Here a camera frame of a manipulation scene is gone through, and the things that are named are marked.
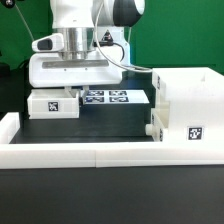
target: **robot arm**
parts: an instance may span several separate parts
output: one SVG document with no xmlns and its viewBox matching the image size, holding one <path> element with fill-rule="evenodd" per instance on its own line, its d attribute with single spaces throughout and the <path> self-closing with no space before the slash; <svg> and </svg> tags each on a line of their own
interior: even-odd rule
<svg viewBox="0 0 224 224">
<path fill-rule="evenodd" d="M 145 8 L 144 0 L 51 0 L 53 28 L 93 27 L 102 2 L 101 26 L 133 26 Z"/>
</svg>

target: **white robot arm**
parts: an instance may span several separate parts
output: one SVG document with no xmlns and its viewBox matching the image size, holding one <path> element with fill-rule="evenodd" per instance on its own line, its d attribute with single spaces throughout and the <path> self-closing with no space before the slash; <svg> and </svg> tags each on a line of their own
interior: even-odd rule
<svg viewBox="0 0 224 224">
<path fill-rule="evenodd" d="M 50 3 L 54 34 L 32 43 L 38 53 L 30 61 L 33 87 L 120 83 L 122 70 L 93 46 L 97 14 L 101 8 L 99 26 L 133 26 L 144 12 L 145 1 L 51 0 Z"/>
</svg>

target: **green wall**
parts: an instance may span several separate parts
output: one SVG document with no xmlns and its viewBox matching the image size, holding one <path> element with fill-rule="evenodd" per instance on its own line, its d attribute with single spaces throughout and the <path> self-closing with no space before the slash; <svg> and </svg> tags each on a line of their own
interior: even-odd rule
<svg viewBox="0 0 224 224">
<path fill-rule="evenodd" d="M 50 32 L 48 0 L 17 1 L 17 5 L 34 39 L 48 35 Z M 8 63 L 11 68 L 16 68 L 33 54 L 32 41 L 15 7 L 6 9 L 0 4 L 0 18 L 0 50 L 3 55 L 0 61 Z"/>
<path fill-rule="evenodd" d="M 48 0 L 17 4 L 35 39 L 51 32 Z M 132 61 L 148 67 L 209 66 L 224 74 L 223 12 L 223 0 L 146 0 L 132 32 Z M 31 40 L 15 8 L 0 6 L 0 15 L 0 61 L 15 68 L 31 56 Z"/>
<path fill-rule="evenodd" d="M 137 64 L 208 66 L 224 74 L 223 0 L 146 0 L 134 30 Z"/>
</svg>

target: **white plastic housing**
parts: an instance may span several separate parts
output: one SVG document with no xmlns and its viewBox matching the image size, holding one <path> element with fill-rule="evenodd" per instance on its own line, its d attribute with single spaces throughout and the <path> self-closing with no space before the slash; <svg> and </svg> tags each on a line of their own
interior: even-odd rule
<svg viewBox="0 0 224 224">
<path fill-rule="evenodd" d="M 224 133 L 224 77 L 209 68 L 153 69 L 155 141 L 220 141 Z"/>
<path fill-rule="evenodd" d="M 91 28 L 93 0 L 51 0 L 53 28 Z"/>
<path fill-rule="evenodd" d="M 48 40 L 48 39 L 50 39 L 52 41 L 53 48 L 51 50 L 46 50 L 46 51 L 39 50 L 38 42 Z M 44 38 L 41 38 L 39 40 L 32 42 L 32 49 L 35 52 L 56 52 L 56 51 L 62 50 L 64 48 L 64 45 L 65 44 L 64 44 L 63 35 L 61 33 L 55 33 L 50 36 L 47 36 L 47 37 L 44 37 Z"/>
<path fill-rule="evenodd" d="M 99 52 L 88 54 L 88 60 L 103 60 Z M 104 67 L 77 67 L 77 68 L 43 68 L 43 62 L 61 62 L 58 53 L 38 53 L 30 59 L 29 81 L 35 87 L 65 87 L 119 84 L 122 80 L 122 70 L 109 63 Z"/>
</svg>

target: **black surface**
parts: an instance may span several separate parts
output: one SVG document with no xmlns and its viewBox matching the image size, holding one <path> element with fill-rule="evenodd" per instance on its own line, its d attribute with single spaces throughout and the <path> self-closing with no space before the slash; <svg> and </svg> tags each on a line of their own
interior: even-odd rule
<svg viewBox="0 0 224 224">
<path fill-rule="evenodd" d="M 0 77 L 0 112 L 24 111 L 24 70 Z"/>
<path fill-rule="evenodd" d="M 10 75 L 10 67 L 6 63 L 0 62 L 0 77 L 9 76 Z"/>
<path fill-rule="evenodd" d="M 86 104 L 80 107 L 79 119 L 30 120 L 27 112 L 21 113 L 21 129 L 11 143 L 152 141 L 145 135 L 154 98 L 151 83 L 151 74 L 125 72 L 119 85 L 91 86 L 93 90 L 142 89 L 150 104 Z M 26 85 L 26 97 L 29 93 Z"/>
<path fill-rule="evenodd" d="M 3 224 L 223 224 L 224 167 L 0 170 Z"/>
</svg>

